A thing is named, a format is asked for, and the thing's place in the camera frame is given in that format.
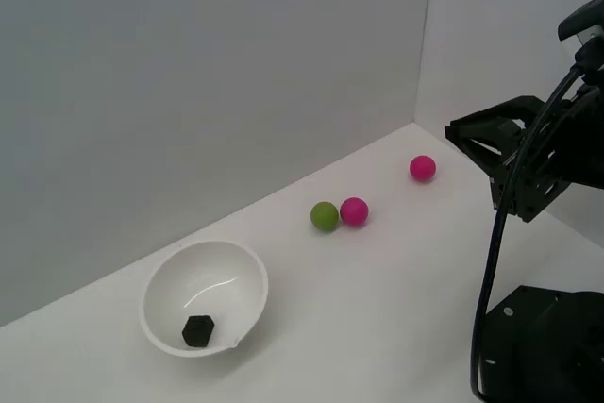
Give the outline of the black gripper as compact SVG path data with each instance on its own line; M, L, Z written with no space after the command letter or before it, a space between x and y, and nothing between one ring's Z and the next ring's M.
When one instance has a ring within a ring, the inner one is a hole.
M515 153L544 104L523 95L453 120L445 128L445 137L490 176L495 208ZM506 123L511 120L521 124ZM549 116L530 148L508 214L529 222L573 183L603 187L603 94L598 87L579 87Z

